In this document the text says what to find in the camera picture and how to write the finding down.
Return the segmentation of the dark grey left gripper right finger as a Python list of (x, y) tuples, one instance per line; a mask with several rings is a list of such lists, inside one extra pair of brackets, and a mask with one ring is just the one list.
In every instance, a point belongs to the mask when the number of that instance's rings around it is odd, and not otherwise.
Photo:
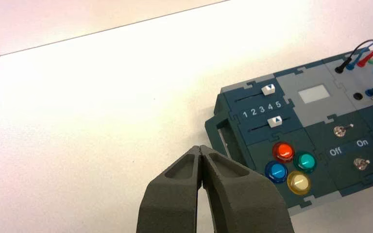
[(292, 233), (287, 205), (265, 176), (201, 145), (202, 182), (216, 233)]

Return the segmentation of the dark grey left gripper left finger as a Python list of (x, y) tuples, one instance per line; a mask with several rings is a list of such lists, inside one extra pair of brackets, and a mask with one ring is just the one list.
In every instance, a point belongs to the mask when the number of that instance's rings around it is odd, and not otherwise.
[(200, 147), (193, 146), (147, 185), (136, 232), (196, 232), (201, 165)]

